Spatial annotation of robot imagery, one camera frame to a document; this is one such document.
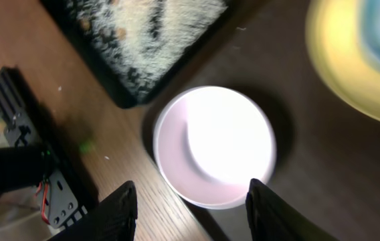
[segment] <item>black tray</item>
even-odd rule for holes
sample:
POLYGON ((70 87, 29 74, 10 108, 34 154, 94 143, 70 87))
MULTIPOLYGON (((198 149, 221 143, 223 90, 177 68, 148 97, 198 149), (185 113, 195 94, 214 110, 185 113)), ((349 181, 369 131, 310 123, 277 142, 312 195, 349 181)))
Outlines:
POLYGON ((64 0, 41 0, 44 7, 58 24, 68 41, 74 46, 83 58, 89 69, 103 85, 114 103, 121 108, 131 108, 138 104, 147 104, 173 79, 175 74, 202 48, 202 46, 222 27, 232 15, 232 0, 224 0, 227 9, 220 17, 208 27, 205 33, 190 47, 181 58, 173 64, 171 69, 157 82, 151 91, 138 101, 120 81, 112 69, 104 62, 104 59, 90 44, 90 39, 84 35, 81 27, 68 18, 64 0))

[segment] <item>wooden surface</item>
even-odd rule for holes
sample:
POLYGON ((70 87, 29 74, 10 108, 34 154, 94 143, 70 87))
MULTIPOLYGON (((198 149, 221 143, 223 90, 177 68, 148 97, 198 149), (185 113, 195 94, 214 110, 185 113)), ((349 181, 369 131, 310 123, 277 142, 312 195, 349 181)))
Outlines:
POLYGON ((92 148, 81 155, 81 161, 98 190, 99 200, 125 181, 135 182, 139 214, 136 240, 208 238, 162 180, 141 145, 144 110, 114 106, 37 0, 0 0, 2 66, 21 70, 36 98, 50 110, 74 148, 91 143, 92 148))

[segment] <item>pink plate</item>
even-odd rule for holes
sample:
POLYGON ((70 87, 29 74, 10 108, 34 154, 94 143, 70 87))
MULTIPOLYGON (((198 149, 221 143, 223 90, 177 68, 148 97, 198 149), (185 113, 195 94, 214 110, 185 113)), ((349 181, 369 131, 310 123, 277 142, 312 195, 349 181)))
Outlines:
POLYGON ((183 199, 210 209, 242 205, 250 179, 266 183, 276 160, 269 120, 247 96, 203 86, 175 97, 157 120, 155 159, 183 199))

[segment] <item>table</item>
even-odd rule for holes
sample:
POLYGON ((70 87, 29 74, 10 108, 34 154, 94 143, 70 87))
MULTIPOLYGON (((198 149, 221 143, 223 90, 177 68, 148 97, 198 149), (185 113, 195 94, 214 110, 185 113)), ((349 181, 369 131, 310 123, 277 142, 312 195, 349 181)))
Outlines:
POLYGON ((206 240, 207 234, 163 181, 140 143, 144 108, 122 110, 37 0, 0 0, 0 68, 17 66, 40 104, 81 155, 104 199, 127 180, 138 191, 136 240, 206 240))

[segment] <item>yellow plate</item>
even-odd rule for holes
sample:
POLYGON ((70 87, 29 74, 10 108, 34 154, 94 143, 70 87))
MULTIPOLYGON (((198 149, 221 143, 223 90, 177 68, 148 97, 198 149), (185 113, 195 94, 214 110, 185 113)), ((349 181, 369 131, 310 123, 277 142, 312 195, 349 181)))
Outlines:
POLYGON ((306 20, 309 55, 325 84, 346 103, 380 121, 380 66, 359 34, 364 0, 313 0, 306 20))

